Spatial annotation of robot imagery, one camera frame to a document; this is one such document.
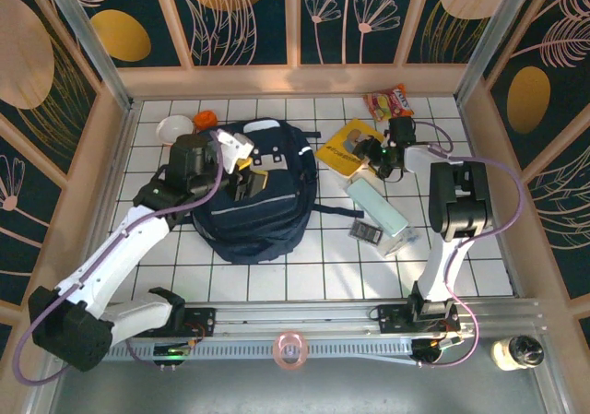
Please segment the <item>pink tape roll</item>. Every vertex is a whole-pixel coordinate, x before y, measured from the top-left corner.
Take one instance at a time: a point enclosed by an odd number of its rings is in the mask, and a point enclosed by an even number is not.
[[[285,361],[284,357],[291,354],[295,356],[295,350],[299,350],[296,361]],[[273,359],[283,370],[297,370],[307,360],[307,341],[300,333],[287,331],[277,337],[273,344]]]

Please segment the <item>navy blue backpack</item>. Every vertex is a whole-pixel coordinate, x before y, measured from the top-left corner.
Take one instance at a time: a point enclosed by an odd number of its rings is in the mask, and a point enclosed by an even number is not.
[[[271,118],[217,128],[250,138],[252,168],[268,172],[266,188],[257,195],[235,201],[220,190],[193,210],[195,228],[225,261],[249,265],[290,253],[301,242],[312,210],[362,217],[361,211],[315,204],[317,168],[306,137],[319,134]]]

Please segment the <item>chip bag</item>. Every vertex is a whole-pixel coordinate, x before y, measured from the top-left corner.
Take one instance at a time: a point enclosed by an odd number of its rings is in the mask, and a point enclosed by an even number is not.
[[[378,122],[414,114],[412,109],[409,108],[409,103],[407,103],[404,84],[399,84],[392,89],[365,94],[362,98],[365,100],[372,117]]]

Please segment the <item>white bowl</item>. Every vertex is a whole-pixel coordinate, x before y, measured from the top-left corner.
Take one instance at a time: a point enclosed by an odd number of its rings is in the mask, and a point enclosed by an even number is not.
[[[186,116],[175,115],[167,117],[158,124],[156,136],[162,144],[170,146],[176,142],[178,136],[190,135],[193,130],[193,121]]]

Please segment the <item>white tile floor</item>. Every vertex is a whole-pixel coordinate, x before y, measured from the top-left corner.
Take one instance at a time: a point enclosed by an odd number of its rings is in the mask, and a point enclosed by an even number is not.
[[[417,120],[442,126],[455,144],[454,154],[471,150],[452,98],[409,98]],[[202,101],[147,101],[130,157],[125,167],[112,226],[130,206],[140,186],[168,161],[169,149],[156,139],[158,122],[169,114],[189,117],[213,110],[227,122],[275,117],[287,119],[306,131],[320,131],[325,142],[346,121],[360,118],[378,129],[361,98],[247,99]],[[418,140],[440,142],[431,127],[418,125]],[[393,299],[406,297],[426,265],[431,241],[428,229],[427,173],[406,174],[399,183],[384,183],[367,172],[360,176],[396,207],[417,228],[419,243],[386,262],[377,251],[348,237],[349,218],[313,212],[308,229],[293,253],[262,265],[229,265],[221,260],[190,225],[171,232],[141,260],[125,279],[112,301],[124,302],[155,286],[172,289],[189,302],[262,302],[301,300]],[[346,181],[320,164],[318,202],[353,207],[343,189]],[[505,296],[513,289],[495,239],[476,242],[459,273],[455,290],[460,296]]]

